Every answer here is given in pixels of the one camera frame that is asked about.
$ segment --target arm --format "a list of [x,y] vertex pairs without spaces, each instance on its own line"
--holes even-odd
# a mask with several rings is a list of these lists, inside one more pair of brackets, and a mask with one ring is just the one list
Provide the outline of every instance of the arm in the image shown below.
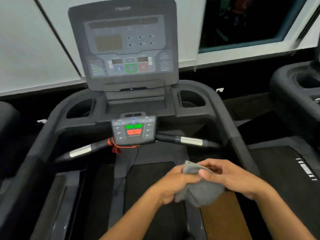
[[272,186],[228,160],[199,162],[213,172],[199,170],[201,177],[255,200],[274,240],[316,240]]
[[173,201],[174,194],[187,183],[200,181],[199,175],[182,174],[183,165],[174,167],[151,186],[127,213],[100,240],[141,240],[160,206]]

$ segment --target forearm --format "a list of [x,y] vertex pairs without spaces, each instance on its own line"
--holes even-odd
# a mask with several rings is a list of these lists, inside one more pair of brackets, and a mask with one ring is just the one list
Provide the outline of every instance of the forearm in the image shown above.
[[271,186],[256,202],[274,240],[316,240]]
[[141,240],[161,206],[157,192],[152,188],[100,240]]

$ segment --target towel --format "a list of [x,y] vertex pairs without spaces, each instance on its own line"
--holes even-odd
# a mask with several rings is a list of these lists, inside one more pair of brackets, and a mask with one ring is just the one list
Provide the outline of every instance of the towel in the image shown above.
[[[206,167],[194,162],[186,161],[182,173],[195,174],[198,173],[199,169],[211,172],[211,170]],[[174,196],[174,201],[180,202],[182,200],[187,200],[195,207],[211,205],[223,192],[224,186],[222,184],[207,181],[202,178],[195,184],[187,184]]]

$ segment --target wooden floor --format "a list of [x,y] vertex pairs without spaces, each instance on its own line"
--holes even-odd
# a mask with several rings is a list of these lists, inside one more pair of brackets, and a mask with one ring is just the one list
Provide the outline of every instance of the wooden floor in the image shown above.
[[201,207],[208,240],[252,240],[234,192]]

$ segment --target person's left hand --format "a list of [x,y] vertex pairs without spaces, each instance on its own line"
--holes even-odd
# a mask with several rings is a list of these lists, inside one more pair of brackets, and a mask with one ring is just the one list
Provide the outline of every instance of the person's left hand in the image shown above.
[[169,204],[173,201],[174,195],[181,191],[186,184],[197,183],[201,180],[199,174],[182,173],[183,166],[175,166],[163,178],[151,186],[150,190],[158,195],[160,204]]

